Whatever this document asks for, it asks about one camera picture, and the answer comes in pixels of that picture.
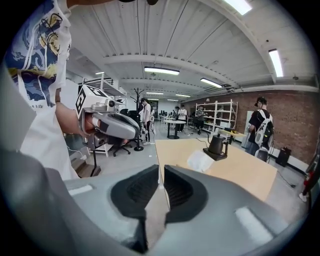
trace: floor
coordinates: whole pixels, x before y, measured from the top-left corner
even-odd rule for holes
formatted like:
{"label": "floor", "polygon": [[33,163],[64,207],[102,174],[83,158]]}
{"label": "floor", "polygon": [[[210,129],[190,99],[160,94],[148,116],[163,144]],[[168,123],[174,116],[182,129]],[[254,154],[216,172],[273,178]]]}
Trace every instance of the floor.
{"label": "floor", "polygon": [[[131,154],[128,154],[124,150],[120,150],[116,157],[109,154],[108,158],[104,154],[97,154],[97,164],[101,167],[100,175],[124,172],[131,168],[141,168],[143,170],[153,164],[157,164],[154,142],[155,140],[167,139],[167,125],[156,122],[155,132],[156,135],[151,132],[151,144],[144,146],[143,151],[137,152],[130,148]],[[202,135],[198,135],[197,132],[187,127],[184,128],[183,132],[178,133],[178,136],[181,139],[198,138],[203,141],[207,140],[205,132]],[[244,150],[240,143],[234,142],[232,145]],[[87,163],[93,164],[92,157],[88,158]],[[307,204],[298,198],[298,194],[302,191],[304,176],[290,167],[278,165],[273,158],[270,159],[269,164],[276,167],[278,172],[266,203],[274,207],[288,223],[292,223],[307,213]],[[160,184],[146,207],[146,232],[150,248],[164,232],[165,214],[168,210],[165,190],[163,185]]]}

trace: ceiling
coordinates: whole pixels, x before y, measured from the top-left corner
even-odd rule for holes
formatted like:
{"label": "ceiling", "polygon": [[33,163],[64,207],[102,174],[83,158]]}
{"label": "ceiling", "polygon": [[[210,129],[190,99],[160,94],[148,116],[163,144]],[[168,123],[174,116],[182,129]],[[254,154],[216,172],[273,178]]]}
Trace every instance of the ceiling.
{"label": "ceiling", "polygon": [[[201,78],[235,89],[315,86],[313,51],[295,22],[273,1],[247,2],[252,10],[243,16],[222,0],[77,6],[69,19],[67,69],[88,77],[104,71],[129,94],[139,87],[162,92],[157,98],[164,99],[181,99],[175,94],[204,97],[218,90]],[[284,77],[275,75],[268,54],[272,49],[279,51]],[[151,76],[145,66],[180,74]]]}

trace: graphic print shirt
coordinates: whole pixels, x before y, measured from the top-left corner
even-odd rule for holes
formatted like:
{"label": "graphic print shirt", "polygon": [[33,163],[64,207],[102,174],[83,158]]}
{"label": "graphic print shirt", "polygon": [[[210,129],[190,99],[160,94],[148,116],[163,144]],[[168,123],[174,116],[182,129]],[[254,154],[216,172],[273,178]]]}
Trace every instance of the graphic print shirt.
{"label": "graphic print shirt", "polygon": [[25,21],[5,63],[20,94],[36,112],[20,151],[63,180],[78,178],[56,117],[56,91],[66,82],[71,35],[67,0],[45,0]]}

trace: speaker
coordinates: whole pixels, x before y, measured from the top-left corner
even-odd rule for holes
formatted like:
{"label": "speaker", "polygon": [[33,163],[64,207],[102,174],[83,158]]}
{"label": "speaker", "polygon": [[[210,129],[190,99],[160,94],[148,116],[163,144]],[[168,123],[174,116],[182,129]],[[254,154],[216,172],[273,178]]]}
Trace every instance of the speaker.
{"label": "speaker", "polygon": [[287,148],[287,147],[283,147],[280,149],[280,153],[277,157],[277,159],[275,160],[275,162],[283,167],[285,167],[288,163],[288,159],[291,155],[291,149]]}

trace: white tissue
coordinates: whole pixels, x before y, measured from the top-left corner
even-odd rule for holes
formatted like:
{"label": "white tissue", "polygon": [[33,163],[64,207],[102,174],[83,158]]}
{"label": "white tissue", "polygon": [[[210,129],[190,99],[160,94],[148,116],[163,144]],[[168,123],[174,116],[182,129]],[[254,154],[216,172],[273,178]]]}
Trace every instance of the white tissue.
{"label": "white tissue", "polygon": [[204,173],[210,168],[214,161],[215,160],[206,153],[196,150],[189,156],[187,164],[192,170]]}

